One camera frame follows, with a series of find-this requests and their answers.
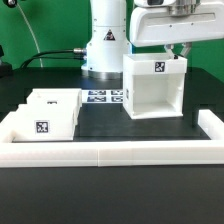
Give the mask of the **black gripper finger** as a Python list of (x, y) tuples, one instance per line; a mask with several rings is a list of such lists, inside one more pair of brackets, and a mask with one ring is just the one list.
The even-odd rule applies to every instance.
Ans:
[(165, 45), (165, 51), (169, 55), (170, 59), (174, 59), (175, 54), (173, 53), (173, 45)]
[(183, 46), (183, 49), (181, 51), (181, 55), (183, 57), (186, 57), (192, 48), (192, 43), (191, 42), (183, 43), (182, 46)]

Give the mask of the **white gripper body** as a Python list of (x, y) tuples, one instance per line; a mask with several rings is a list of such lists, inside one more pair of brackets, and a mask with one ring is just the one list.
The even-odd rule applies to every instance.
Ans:
[(224, 0), (196, 0), (178, 5), (164, 0), (149, 6), (136, 0), (130, 20), (130, 41), (136, 47), (224, 38)]

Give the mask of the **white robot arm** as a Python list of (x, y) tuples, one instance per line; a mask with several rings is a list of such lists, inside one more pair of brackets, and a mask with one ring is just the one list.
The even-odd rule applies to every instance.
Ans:
[(100, 79), (122, 76), (123, 56), (133, 47), (163, 45), (167, 51), (181, 44), (224, 39), (224, 0), (133, 0), (126, 16), (126, 0), (90, 0), (92, 37), (86, 45), (85, 75)]

